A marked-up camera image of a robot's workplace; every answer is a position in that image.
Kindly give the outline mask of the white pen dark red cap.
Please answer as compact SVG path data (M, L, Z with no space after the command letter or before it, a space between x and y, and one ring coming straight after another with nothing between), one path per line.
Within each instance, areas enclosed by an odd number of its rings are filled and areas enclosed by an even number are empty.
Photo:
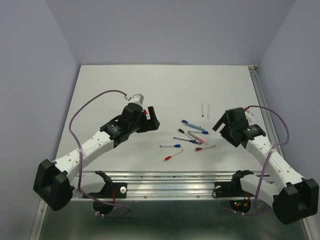
M195 152L198 152L198 151L202 151L202 150L207 150L207 149L212 149L212 148L215 148L216 146L215 145L210 145L210 146L201 146L201 147L196 147L194 149Z

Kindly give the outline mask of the white pen black tip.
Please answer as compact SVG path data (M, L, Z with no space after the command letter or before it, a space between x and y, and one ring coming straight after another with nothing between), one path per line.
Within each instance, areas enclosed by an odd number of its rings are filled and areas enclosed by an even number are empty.
M204 104L201 103L201 117L204 117L205 110L204 110Z

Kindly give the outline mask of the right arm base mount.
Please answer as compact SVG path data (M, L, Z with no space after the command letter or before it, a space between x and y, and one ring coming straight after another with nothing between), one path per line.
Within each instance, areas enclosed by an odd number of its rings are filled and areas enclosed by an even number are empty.
M255 176L255 174L250 170L238 170L229 181L215 181L213 183L213 198L229 198L229 206L233 211L243 215L253 215L249 213L253 195L241 187L240 180L246 176Z

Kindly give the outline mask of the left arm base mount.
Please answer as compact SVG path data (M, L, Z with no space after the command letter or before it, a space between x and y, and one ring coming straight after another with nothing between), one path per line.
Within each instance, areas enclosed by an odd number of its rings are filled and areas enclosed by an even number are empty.
M114 181L104 171L98 170L93 174L82 176L80 196L93 200L92 208L95 215L102 218L114 218L128 214L130 208L117 200L126 199L128 184L125 181Z

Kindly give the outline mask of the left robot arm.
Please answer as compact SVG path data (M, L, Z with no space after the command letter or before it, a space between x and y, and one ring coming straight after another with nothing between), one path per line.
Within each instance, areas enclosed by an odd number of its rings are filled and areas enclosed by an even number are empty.
M156 131L160 126L153 106L129 103L122 113L104 124L89 140L63 157L43 160L37 168L33 190L53 210L64 208L75 196L71 182L83 168L127 141L133 133Z

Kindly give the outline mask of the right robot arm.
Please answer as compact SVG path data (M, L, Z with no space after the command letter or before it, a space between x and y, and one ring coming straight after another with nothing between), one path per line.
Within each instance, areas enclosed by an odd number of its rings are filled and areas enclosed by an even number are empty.
M285 224L291 224L318 213L318 183L295 171L277 152L279 143L271 144L265 131L251 125L242 107L228 109L212 128L234 147L242 146L261 164L257 176L250 170L238 170L231 181L216 181L214 198L236 198L246 194L270 206Z

